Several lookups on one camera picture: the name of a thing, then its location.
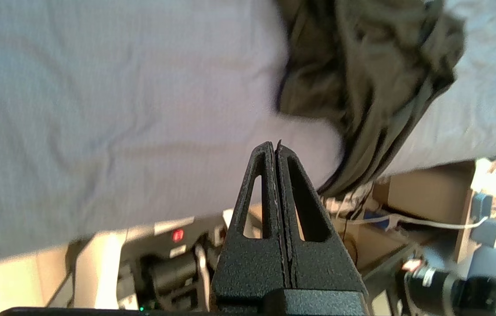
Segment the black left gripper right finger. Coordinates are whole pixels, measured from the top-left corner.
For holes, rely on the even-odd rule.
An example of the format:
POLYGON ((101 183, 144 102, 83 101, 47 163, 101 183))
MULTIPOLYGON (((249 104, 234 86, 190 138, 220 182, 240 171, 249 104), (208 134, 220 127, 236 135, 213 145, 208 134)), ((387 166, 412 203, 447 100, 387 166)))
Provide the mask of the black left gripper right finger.
POLYGON ((288 288, 367 292, 296 153, 276 148, 279 215, 288 288))

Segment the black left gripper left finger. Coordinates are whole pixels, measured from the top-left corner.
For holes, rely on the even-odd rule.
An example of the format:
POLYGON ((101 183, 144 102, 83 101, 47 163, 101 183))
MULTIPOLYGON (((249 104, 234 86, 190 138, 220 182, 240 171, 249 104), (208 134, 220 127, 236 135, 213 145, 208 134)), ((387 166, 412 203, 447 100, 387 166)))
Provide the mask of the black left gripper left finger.
POLYGON ((211 301, 216 311, 256 314, 268 293, 286 288, 283 226, 274 147, 264 142, 250 155, 212 279, 211 301), (255 239, 244 235, 244 227, 258 177, 262 182, 262 238, 255 239))

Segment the black t-shirt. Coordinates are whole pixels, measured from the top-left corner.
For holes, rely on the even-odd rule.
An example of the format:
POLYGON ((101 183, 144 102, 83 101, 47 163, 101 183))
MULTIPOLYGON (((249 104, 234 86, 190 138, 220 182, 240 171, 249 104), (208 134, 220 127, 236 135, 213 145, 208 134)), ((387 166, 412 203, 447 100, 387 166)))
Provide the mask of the black t-shirt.
POLYGON ((380 177, 455 82, 464 20, 445 0, 276 2, 289 54, 277 110, 335 128, 343 158, 318 192, 338 197, 380 177))

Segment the robot base with red button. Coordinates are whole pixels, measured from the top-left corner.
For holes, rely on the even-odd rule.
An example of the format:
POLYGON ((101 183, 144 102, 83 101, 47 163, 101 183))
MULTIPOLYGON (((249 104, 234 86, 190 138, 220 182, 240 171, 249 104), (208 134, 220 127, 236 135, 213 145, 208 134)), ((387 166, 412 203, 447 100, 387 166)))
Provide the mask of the robot base with red button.
POLYGON ((222 212, 94 234, 102 275, 92 309, 207 312, 229 222, 222 212))

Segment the white power strip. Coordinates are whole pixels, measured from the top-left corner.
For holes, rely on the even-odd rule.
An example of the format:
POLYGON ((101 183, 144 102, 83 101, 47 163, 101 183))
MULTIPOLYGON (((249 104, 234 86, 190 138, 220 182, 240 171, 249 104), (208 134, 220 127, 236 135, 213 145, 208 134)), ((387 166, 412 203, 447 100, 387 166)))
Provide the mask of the white power strip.
POLYGON ((346 196, 343 200, 323 198, 326 212, 334 218, 344 217, 349 212, 376 210, 380 204, 368 196, 346 196))

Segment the brown wooden cabinet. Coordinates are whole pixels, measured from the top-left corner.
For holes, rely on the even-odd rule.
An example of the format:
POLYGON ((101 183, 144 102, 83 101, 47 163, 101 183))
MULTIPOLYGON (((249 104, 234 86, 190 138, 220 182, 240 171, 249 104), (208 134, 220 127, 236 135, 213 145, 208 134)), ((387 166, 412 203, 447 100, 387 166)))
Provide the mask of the brown wooden cabinet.
MULTIPOLYGON (((391 176, 372 185, 364 213, 394 212, 437 223, 474 223, 470 217, 474 174, 474 161, 466 161, 391 176)), ((470 230, 431 230, 428 226, 383 233, 378 226, 367 224, 358 228, 358 269, 366 270, 383 256, 415 240, 424 247, 433 265, 465 276, 477 249, 469 235, 470 230)))

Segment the blue grey plastic block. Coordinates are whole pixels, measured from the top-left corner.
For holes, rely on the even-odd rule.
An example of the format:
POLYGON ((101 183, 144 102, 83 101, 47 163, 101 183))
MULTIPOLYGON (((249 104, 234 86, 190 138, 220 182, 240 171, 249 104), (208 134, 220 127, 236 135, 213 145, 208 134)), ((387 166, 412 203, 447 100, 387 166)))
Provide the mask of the blue grey plastic block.
POLYGON ((477 223, 483 218, 491 218, 493 196, 482 192, 474 192, 471 198, 470 218, 477 223))

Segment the grey power adapter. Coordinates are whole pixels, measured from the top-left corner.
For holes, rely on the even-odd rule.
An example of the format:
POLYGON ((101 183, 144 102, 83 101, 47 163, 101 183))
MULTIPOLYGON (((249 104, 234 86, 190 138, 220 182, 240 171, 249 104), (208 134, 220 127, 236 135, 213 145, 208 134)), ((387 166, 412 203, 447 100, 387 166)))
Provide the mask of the grey power adapter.
POLYGON ((496 219, 487 219, 473 228, 471 240, 486 247, 496 248, 496 219))

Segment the blue bed sheet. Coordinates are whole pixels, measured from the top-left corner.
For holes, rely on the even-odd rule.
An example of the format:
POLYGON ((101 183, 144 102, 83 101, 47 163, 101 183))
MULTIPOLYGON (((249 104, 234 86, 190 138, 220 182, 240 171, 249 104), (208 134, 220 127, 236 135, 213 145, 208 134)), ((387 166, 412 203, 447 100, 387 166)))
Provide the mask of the blue bed sheet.
POLYGON ((277 111, 277 0, 0 0, 0 261, 234 206, 282 141, 316 188, 345 153, 277 111))

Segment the grey metal frame bracket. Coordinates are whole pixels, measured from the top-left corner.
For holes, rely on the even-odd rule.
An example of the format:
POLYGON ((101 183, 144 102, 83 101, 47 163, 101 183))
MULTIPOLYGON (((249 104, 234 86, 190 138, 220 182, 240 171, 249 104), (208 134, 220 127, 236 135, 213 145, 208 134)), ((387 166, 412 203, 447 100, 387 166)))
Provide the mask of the grey metal frame bracket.
POLYGON ((101 246, 92 238, 75 240, 39 255, 44 306, 98 306, 101 261, 101 246))

